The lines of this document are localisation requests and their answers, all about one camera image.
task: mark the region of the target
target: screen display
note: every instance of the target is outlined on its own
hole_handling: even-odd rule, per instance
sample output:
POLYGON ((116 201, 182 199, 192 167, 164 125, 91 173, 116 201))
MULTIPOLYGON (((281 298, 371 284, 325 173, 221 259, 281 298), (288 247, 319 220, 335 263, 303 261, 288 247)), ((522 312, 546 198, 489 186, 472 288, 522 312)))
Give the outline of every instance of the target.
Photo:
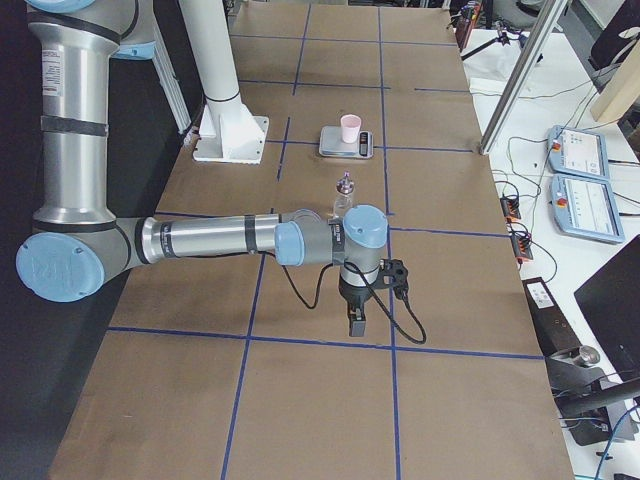
POLYGON ((618 233, 603 184, 566 179, 565 188, 573 227, 589 232, 618 233))

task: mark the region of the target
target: power strip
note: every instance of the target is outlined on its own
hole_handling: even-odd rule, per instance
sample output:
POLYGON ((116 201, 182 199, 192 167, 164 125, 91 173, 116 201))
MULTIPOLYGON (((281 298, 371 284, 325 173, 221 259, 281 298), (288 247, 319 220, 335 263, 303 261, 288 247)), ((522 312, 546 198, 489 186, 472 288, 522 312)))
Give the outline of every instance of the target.
POLYGON ((542 278, 523 280, 522 284, 543 355, 580 347, 580 340, 542 278))

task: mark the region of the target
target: black device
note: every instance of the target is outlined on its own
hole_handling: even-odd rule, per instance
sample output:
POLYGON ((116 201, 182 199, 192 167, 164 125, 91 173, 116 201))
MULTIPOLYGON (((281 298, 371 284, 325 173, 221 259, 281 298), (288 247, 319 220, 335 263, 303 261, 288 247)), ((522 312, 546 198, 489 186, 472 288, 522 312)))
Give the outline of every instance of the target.
POLYGON ((549 357, 580 348, 580 340, 542 278, 523 280, 522 284, 542 354, 549 357))
POLYGON ((640 375, 639 285, 640 235, 575 292, 585 320, 622 380, 640 375))

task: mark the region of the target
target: blue joint cap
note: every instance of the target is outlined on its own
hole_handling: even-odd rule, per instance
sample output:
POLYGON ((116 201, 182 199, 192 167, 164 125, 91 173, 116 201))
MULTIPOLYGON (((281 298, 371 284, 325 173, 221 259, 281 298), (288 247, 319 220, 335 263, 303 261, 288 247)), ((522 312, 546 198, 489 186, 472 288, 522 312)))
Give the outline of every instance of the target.
POLYGON ((275 228, 276 260, 280 265, 299 267, 304 261, 304 239, 296 222, 279 223, 275 228))
POLYGON ((113 55, 119 60, 151 60, 156 53, 156 42, 138 43, 136 45, 120 45, 113 55))
POLYGON ((343 220, 347 236, 365 248, 382 248, 387 243, 389 222, 384 213, 371 205, 358 205, 343 220))
POLYGON ((72 13, 88 7, 96 0, 26 0, 38 10, 50 13, 72 13))
POLYGON ((86 244, 62 233, 38 233, 16 255, 22 282, 53 302, 74 302, 95 293, 104 283, 102 262, 86 244))

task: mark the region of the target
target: grid of blue tape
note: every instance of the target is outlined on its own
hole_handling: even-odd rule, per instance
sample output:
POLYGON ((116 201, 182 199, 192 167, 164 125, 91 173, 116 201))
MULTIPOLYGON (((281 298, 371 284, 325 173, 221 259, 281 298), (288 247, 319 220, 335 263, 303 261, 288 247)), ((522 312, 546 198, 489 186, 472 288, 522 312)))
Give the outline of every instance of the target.
MULTIPOLYGON (((455 43, 428 43, 428 42, 399 42, 399 41, 383 41, 382 40, 382 16, 381 10, 378 8, 378 40, 327 40, 327 39, 319 39, 319 38, 308 38, 307 30, 309 26, 309 20, 311 16, 311 5, 309 5, 307 10, 307 17, 305 21, 304 34, 302 37, 277 37, 277 36, 247 36, 247 35, 232 35, 235 37, 250 37, 250 38, 278 38, 278 39, 295 39, 301 41, 300 46, 300 54, 298 58, 298 65, 296 69, 296 77, 293 82, 278 82, 278 81, 259 81, 259 80, 241 80, 241 82, 245 83, 275 83, 275 84, 284 84, 292 86, 292 95, 295 95, 297 87, 300 85, 305 86, 320 86, 320 87, 351 87, 351 88, 376 88, 380 90, 380 102, 381 102, 381 113, 382 113, 382 145, 376 145, 374 148, 382 150, 383 155, 383 168, 384 168, 384 194, 385 194, 385 211, 387 215, 393 215, 390 211, 389 205, 389 183, 388 183, 388 163, 387 163, 387 151, 388 150, 421 150, 421 151, 442 151, 442 152, 472 152, 469 149, 456 149, 456 148, 430 148, 430 147, 397 147, 397 146, 387 146, 387 138, 386 138, 386 115, 385 115, 385 91, 389 90, 389 87, 384 84, 384 70, 383 70, 383 45, 384 44, 404 44, 404 45, 431 45, 431 46, 442 46, 442 47, 457 47, 455 43), (302 58, 304 55, 304 46, 306 41, 309 40, 322 40, 322 41, 336 41, 336 42, 360 42, 360 43, 377 43, 379 45, 379 59, 380 59, 380 85, 379 86, 363 86, 363 85, 329 85, 329 84, 314 84, 314 83, 303 83, 300 82, 300 67, 302 64, 302 58)), ((462 90, 448 90, 448 89, 432 89, 432 88, 415 88, 415 91, 427 91, 427 92, 460 92, 460 93, 468 93, 467 91, 462 90)), ((287 118, 287 123, 285 126, 284 138, 283 140, 268 140, 268 143, 280 144, 282 145, 282 150, 280 153, 280 161, 278 164, 278 171, 276 174, 276 180, 279 182, 282 178, 282 172, 285 167, 285 153, 287 145, 315 145, 317 146, 317 142, 302 142, 302 141, 292 141, 289 140, 289 128, 291 126, 291 118, 287 118)), ((206 217, 213 218, 208 215, 193 215, 188 213, 179 213, 179 212, 166 212, 166 211, 158 211, 157 214, 163 215, 173 215, 173 216, 185 216, 185 217, 206 217)), ((392 241, 391 241, 391 232, 399 231, 399 232, 426 232, 437 235, 464 235, 464 236, 476 236, 476 237, 496 237, 496 238, 509 238, 507 234, 499 234, 499 233, 483 233, 483 232, 466 232, 466 231, 452 231, 452 230, 438 230, 438 229, 420 229, 420 228, 397 228, 391 227, 388 232, 387 237, 387 254, 389 258, 392 258, 392 241)), ((223 461, 223 467, 221 471, 220 478, 221 480, 226 478, 227 470, 229 466, 229 459, 231 454, 231 448, 233 445, 233 435, 237 420, 238 408, 240 405, 241 397, 242 397, 242 387, 244 383, 245 370, 247 365, 247 360, 249 357, 250 345, 252 342, 272 342, 272 343, 285 343, 285 344, 302 344, 302 345, 310 345, 310 346, 320 346, 320 347, 339 347, 339 348, 357 348, 357 349, 372 349, 372 350, 383 350, 388 351, 390 353, 391 360, 391 382, 392 382, 392 394, 393 394, 393 423, 394 423, 394 439, 395 439, 395 467, 396 467, 396 480, 401 480, 402 478, 402 457, 401 457, 401 444, 400 444, 400 407, 399 407, 399 399, 398 399, 398 374, 397 374, 397 352, 414 352, 414 353, 428 353, 428 354, 440 354, 440 355, 458 355, 458 356, 472 356, 472 357, 492 357, 492 358, 501 358, 501 359, 520 359, 520 360, 544 360, 544 357, 539 355, 526 355, 526 354, 516 354, 516 353, 502 353, 502 352, 482 352, 482 351, 468 351, 468 350, 451 350, 451 349, 437 349, 437 348, 426 348, 426 347, 405 347, 399 346, 396 344, 396 334, 393 327, 390 327, 390 344, 389 345, 377 345, 377 344, 362 344, 362 343, 345 343, 345 342, 331 342, 331 341, 316 341, 316 340, 306 340, 306 339, 296 339, 296 338, 282 338, 282 337, 265 337, 265 336, 256 336, 253 335, 253 325, 255 320, 255 313, 258 303, 258 298, 260 295, 260 287, 262 284, 262 277, 264 272, 264 262, 265 257, 261 259, 260 267, 258 271, 258 278, 256 282, 256 288, 253 298, 253 304, 251 309, 251 316, 249 319, 249 326, 247 328, 246 335, 234 335, 234 334, 223 334, 223 333, 207 333, 207 332, 194 332, 194 331, 180 331, 180 330, 166 330, 166 329, 151 329, 151 328, 136 328, 136 327, 109 327, 109 330, 112 332, 133 332, 133 333, 144 333, 144 334, 157 334, 157 335, 179 335, 179 336, 193 336, 193 337, 210 337, 210 338, 219 338, 219 339, 234 339, 234 340, 242 340, 245 342, 244 352, 242 356, 242 363, 240 367, 240 374, 238 378, 238 383, 236 387, 236 395, 233 405, 233 411, 231 415, 231 421, 229 425, 229 432, 227 436, 227 444, 225 449, 225 456, 223 461)), ((391 292, 389 292, 389 306, 392 314, 395 312, 394 298, 391 292)))

